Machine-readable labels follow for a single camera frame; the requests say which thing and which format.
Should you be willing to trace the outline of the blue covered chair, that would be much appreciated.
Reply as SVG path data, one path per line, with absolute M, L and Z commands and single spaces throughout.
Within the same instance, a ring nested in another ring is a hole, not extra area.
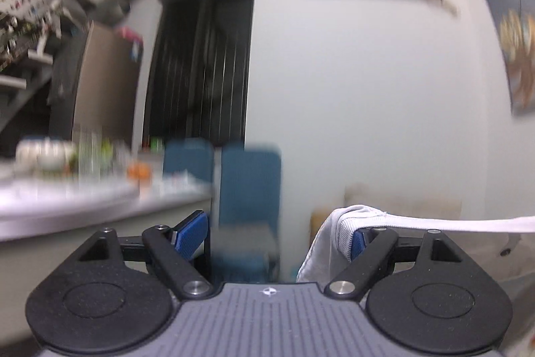
M 163 155 L 163 175 L 187 172 L 198 182 L 213 184 L 214 150 L 203 139 L 168 141 Z
M 220 162 L 219 214 L 211 235 L 216 284 L 279 280 L 281 158 L 277 150 L 227 146 Z

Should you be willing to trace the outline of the white t-shirt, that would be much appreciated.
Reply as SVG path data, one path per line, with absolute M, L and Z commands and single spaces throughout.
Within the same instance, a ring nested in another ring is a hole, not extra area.
M 298 283 L 324 287 L 370 244 L 368 228 L 440 230 L 452 237 L 487 274 L 504 282 L 534 273 L 534 218 L 452 220 L 394 215 L 354 205 L 334 210 L 319 228 L 297 274 Z

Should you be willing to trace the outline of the brown cabinet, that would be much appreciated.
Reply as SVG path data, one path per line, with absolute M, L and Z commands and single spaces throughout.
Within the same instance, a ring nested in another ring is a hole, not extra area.
M 49 135 L 72 140 L 91 130 L 131 146 L 143 45 L 92 22 L 55 55 L 47 98 Z

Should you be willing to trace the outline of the yellow headboard cushion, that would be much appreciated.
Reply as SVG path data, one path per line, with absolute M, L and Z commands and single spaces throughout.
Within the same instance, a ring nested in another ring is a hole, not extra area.
M 309 247 L 324 249 L 330 246 L 332 208 L 317 208 L 312 211 L 309 221 Z

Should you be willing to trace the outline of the grey pillow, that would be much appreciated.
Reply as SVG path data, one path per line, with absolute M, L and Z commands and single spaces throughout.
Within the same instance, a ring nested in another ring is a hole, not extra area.
M 354 184 L 345 188 L 346 206 L 366 205 L 392 215 L 456 220 L 461 217 L 461 200 L 406 196 L 384 189 Z

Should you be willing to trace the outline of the white dining table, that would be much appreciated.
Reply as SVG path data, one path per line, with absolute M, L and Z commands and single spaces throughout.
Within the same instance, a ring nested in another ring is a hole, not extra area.
M 209 200 L 213 185 L 189 174 L 145 185 L 126 178 L 21 179 L 1 187 L 1 240 L 39 237 Z

